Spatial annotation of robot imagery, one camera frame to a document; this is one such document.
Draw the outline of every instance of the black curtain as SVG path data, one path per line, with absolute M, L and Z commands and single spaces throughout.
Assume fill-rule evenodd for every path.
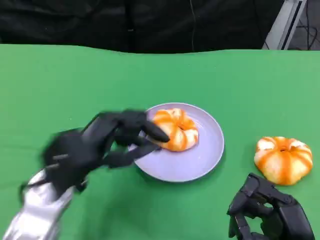
M 133 53 L 260 49 L 284 0 L 0 0 L 0 38 Z

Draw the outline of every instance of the cable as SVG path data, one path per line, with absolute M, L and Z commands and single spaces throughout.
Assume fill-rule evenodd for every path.
M 300 22 L 300 26 L 297 26 L 297 28 L 304 28 L 307 32 L 308 35 L 310 35 L 311 37 L 313 37 L 311 43 L 307 46 L 308 50 L 311 50 L 312 46 L 314 45 L 315 41 L 317 41 L 320 44 L 320 40 L 317 38 L 318 36 L 318 29 L 316 27 L 310 26 L 309 29 L 313 29 L 315 32 L 315 35 L 311 34 L 310 31 L 308 32 L 308 26 L 305 26 L 301 20 L 299 20 Z
M 256 22 L 256 26 L 258 28 L 259 36 L 260 36 L 261 40 L 264 42 L 264 44 L 266 45 L 266 47 L 268 48 L 268 50 L 270 50 L 266 40 L 263 37 L 262 31 L 261 31 L 261 28 L 260 28 L 260 23 L 259 23 L 260 21 L 259 21 L 259 15 L 258 15 L 258 11 L 257 11 L 256 0 L 252 0 L 252 2 L 253 2 L 253 8 L 254 8 L 255 22 Z
M 310 50 L 310 23 L 309 23 L 309 1 L 306 0 L 305 2 L 306 6 L 305 6 L 305 16 L 306 16 L 306 28 L 307 28 L 307 35 L 306 35 L 306 47 L 308 50 Z
M 194 39 L 195 39 L 195 32 L 196 32 L 196 28 L 197 28 L 197 20 L 196 20 L 196 15 L 195 15 L 195 11 L 194 11 L 194 6 L 192 4 L 192 0 L 189 0 L 189 1 L 190 1 L 192 16 L 193 16 L 193 30 L 192 30 L 192 37 L 191 37 L 191 46 L 192 46 L 192 52 L 195 52 Z
M 133 19 L 132 4 L 129 0 L 124 0 L 124 14 L 127 34 L 128 52 L 136 52 L 135 24 Z

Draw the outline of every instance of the green table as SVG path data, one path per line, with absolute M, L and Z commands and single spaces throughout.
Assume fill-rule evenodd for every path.
M 253 157 L 262 136 L 310 145 L 310 175 L 279 189 L 300 201 L 320 237 L 320 52 L 145 55 L 0 45 L 0 61 L 1 235 L 19 210 L 17 188 L 38 171 L 52 133 L 83 127 L 103 110 L 185 102 L 220 123 L 225 152 L 219 166 L 186 184 L 158 181 L 135 166 L 99 169 L 65 212 L 60 239 L 227 240 L 226 211 L 248 173 L 258 173 Z M 257 231 L 259 221 L 251 223 Z

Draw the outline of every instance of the robotic hand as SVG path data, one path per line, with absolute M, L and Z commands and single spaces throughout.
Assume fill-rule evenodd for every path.
M 59 219 L 74 191 L 82 192 L 93 170 L 126 167 L 161 148 L 153 139 L 169 137 L 147 120 L 143 111 L 102 112 L 83 129 L 57 134 L 42 154 L 43 170 L 20 188 L 23 206 L 7 229 L 4 240 L 56 240 Z M 112 144 L 137 147 L 111 151 Z
M 229 237 L 238 240 L 314 240 L 307 216 L 291 195 L 278 191 L 264 178 L 250 173 L 235 195 L 227 214 Z M 245 219 L 262 219 L 263 235 L 251 232 Z

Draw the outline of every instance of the silver robotic arm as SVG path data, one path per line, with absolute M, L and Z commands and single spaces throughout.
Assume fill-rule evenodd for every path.
M 43 180 L 45 171 L 39 171 L 29 184 Z M 3 240 L 56 240 L 59 235 L 59 219 L 69 206 L 75 187 L 70 187 L 57 198 L 51 183 L 31 187 L 24 193 L 24 203 L 13 218 Z
M 59 219 L 74 193 L 87 186 L 86 176 L 102 166 L 130 166 L 135 160 L 161 148 L 150 141 L 169 137 L 143 111 L 102 112 L 83 129 L 58 133 L 42 153 L 43 169 L 20 189 L 23 202 L 3 240 L 56 240 Z M 113 143 L 124 147 L 111 151 Z M 131 151 L 124 151 L 130 145 Z

